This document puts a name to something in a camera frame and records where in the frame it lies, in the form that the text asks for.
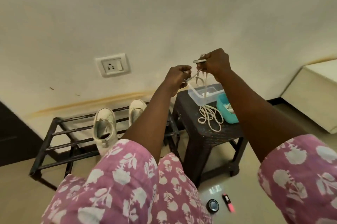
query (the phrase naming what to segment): power socket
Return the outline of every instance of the power socket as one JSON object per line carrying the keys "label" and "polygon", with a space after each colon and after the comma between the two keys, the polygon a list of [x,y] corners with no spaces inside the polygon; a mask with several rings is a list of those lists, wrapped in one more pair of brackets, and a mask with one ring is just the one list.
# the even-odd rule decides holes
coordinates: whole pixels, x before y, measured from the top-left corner
{"label": "power socket", "polygon": [[122,73],[128,73],[130,70],[126,60],[126,55],[124,53],[100,57],[96,58],[95,60],[97,68],[102,77],[110,77]]}

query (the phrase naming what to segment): teal plastic container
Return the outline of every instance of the teal plastic container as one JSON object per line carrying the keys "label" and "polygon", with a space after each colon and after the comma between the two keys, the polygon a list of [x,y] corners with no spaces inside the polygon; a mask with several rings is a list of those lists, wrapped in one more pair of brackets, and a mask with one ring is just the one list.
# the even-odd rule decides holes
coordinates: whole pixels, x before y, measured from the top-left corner
{"label": "teal plastic container", "polygon": [[219,94],[217,101],[216,101],[216,107],[220,111],[221,115],[223,116],[223,119],[226,120],[227,123],[230,124],[235,124],[238,123],[238,118],[236,117],[235,114],[230,113],[225,105],[229,104],[230,102],[228,101],[228,98],[226,94]]}

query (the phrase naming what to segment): tile floor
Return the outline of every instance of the tile floor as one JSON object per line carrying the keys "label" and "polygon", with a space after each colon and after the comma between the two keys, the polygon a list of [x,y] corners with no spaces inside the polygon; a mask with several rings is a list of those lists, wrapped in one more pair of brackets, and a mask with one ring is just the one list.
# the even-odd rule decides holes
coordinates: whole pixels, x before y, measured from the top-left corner
{"label": "tile floor", "polygon": [[[316,135],[334,150],[337,150],[337,134],[331,135],[313,121],[286,105],[278,105],[277,109],[302,125],[309,133]],[[188,142],[186,133],[182,134],[179,153],[184,157]],[[205,167],[205,171],[220,166],[234,154],[229,143],[215,147]],[[40,216],[53,197],[54,191],[32,180],[28,176],[34,159],[0,167],[0,216],[1,223],[40,223]],[[83,159],[74,163],[73,174],[87,176],[98,161],[97,157]],[[220,204],[220,211],[214,216],[214,223],[285,223],[274,203],[260,188],[256,173],[259,161],[250,145],[242,157],[240,173],[230,178],[223,174],[203,182],[199,187],[200,197],[205,204],[213,198]],[[46,170],[44,177],[53,184],[59,184],[64,175],[65,165]],[[226,192],[236,213],[229,213],[221,194]]]}

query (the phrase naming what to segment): white cabinet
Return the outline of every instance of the white cabinet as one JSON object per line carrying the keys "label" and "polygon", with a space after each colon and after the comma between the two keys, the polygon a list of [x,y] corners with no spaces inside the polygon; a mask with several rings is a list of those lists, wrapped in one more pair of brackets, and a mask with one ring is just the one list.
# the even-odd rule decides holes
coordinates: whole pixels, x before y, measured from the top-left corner
{"label": "white cabinet", "polygon": [[304,66],[281,96],[330,133],[337,133],[337,60]]}

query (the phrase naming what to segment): shoelace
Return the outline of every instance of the shoelace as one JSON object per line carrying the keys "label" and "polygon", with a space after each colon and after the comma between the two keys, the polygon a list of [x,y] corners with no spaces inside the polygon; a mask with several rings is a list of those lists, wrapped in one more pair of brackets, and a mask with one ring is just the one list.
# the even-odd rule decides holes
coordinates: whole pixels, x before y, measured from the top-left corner
{"label": "shoelace", "polygon": [[[206,98],[206,94],[207,94],[207,73],[205,75],[205,80],[203,80],[200,76],[199,76],[199,73],[200,73],[201,70],[199,70],[194,76],[192,76],[190,79],[187,80],[190,81],[192,78],[196,78],[196,84],[198,85],[198,79],[200,79],[203,83],[204,83],[204,88],[205,88],[205,91],[204,91],[204,102],[205,102],[205,98]],[[200,114],[202,115],[202,117],[198,118],[198,122],[200,124],[205,124],[206,121],[208,121],[208,126],[209,128],[214,131],[214,132],[220,132],[221,131],[221,124],[223,123],[223,117],[220,113],[220,111],[217,109],[217,108],[214,108],[212,106],[209,106],[207,104],[204,104],[203,106],[200,106],[199,108],[199,112]],[[219,120],[217,120],[216,118],[216,112],[218,112],[221,116],[221,119],[222,121],[219,122]],[[215,130],[212,128],[211,126],[211,123],[210,121],[211,120],[215,120],[217,122],[217,124],[219,125],[220,129],[219,130]]]}

